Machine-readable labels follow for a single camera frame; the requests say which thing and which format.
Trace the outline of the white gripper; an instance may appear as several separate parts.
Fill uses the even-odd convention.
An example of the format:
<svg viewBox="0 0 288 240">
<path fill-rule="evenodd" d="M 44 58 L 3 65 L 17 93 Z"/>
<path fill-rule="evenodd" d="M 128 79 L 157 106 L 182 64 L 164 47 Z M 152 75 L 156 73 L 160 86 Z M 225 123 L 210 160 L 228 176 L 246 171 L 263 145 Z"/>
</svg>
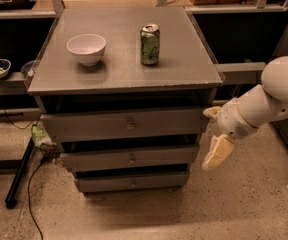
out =
<svg viewBox="0 0 288 240">
<path fill-rule="evenodd" d="M 234 139 L 246 138 L 257 131 L 241 116 L 238 99 L 233 98 L 222 107 L 213 106 L 203 110 L 203 115 L 216 120 L 221 135 L 212 136 L 209 151 L 204 158 L 202 168 L 205 171 L 219 167 L 232 153 L 235 147 Z"/>
</svg>

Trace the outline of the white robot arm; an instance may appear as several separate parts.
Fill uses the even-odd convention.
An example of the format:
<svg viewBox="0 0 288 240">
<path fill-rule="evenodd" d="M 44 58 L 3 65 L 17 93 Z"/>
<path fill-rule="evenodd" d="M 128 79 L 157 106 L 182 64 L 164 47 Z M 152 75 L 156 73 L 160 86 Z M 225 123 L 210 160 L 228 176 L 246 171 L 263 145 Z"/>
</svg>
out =
<svg viewBox="0 0 288 240">
<path fill-rule="evenodd" d="M 263 124 L 288 119 L 288 56 L 269 62 L 261 73 L 261 83 L 222 106 L 203 114 L 216 121 L 221 134 L 212 136 L 202 168 L 220 166 L 232 153 L 238 139 L 254 134 Z"/>
</svg>

